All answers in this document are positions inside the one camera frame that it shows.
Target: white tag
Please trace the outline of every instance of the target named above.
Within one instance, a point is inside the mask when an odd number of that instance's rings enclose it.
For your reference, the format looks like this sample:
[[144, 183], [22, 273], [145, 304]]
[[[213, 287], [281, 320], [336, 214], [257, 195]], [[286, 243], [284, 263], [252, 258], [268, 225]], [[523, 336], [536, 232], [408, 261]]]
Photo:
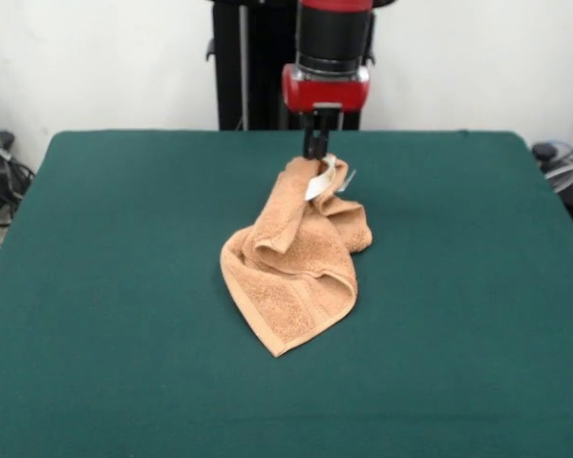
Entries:
[[342, 185], [342, 187], [340, 189], [337, 190], [338, 193], [343, 193], [344, 191], [346, 191], [346, 189], [349, 187], [350, 182], [352, 181], [352, 179], [354, 178], [354, 176], [356, 175], [356, 170], [353, 170], [349, 177], [346, 178], [346, 181], [344, 181], [344, 184]]
[[335, 155], [326, 155], [323, 158], [323, 162], [327, 164], [328, 168], [323, 174], [309, 181], [308, 190], [306, 191], [306, 202], [310, 202], [312, 199], [323, 194], [333, 183], [337, 176], [335, 161]]

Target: towel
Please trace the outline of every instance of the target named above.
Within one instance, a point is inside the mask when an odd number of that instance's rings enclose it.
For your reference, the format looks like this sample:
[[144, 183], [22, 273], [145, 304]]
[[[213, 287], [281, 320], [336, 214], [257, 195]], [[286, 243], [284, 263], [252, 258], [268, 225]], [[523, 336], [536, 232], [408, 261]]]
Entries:
[[334, 193], [348, 174], [337, 160], [330, 187], [305, 201], [309, 181], [325, 167], [297, 157], [279, 174], [255, 223], [221, 252], [223, 278], [257, 337], [275, 357], [342, 320], [358, 286], [350, 253], [371, 244], [363, 206]]

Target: green table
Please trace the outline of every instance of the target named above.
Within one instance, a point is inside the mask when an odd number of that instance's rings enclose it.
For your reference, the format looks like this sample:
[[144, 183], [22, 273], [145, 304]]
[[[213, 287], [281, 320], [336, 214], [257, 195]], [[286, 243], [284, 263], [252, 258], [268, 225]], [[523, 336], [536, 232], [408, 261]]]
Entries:
[[511, 134], [342, 133], [360, 297], [274, 359], [225, 240], [298, 133], [65, 133], [0, 255], [0, 457], [573, 457], [573, 224]]

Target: towel label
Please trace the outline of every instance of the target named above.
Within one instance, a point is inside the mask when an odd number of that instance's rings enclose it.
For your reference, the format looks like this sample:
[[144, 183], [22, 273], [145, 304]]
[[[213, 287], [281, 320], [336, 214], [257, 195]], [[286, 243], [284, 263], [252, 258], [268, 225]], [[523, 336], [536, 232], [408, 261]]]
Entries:
[[327, 164], [327, 170], [323, 174], [318, 177], [314, 177], [309, 181], [308, 190], [306, 191], [306, 202], [310, 202], [314, 198], [319, 197], [327, 191], [333, 183], [337, 175], [337, 171], [335, 170], [336, 160], [337, 158], [335, 155], [326, 155], [323, 158], [323, 162]]

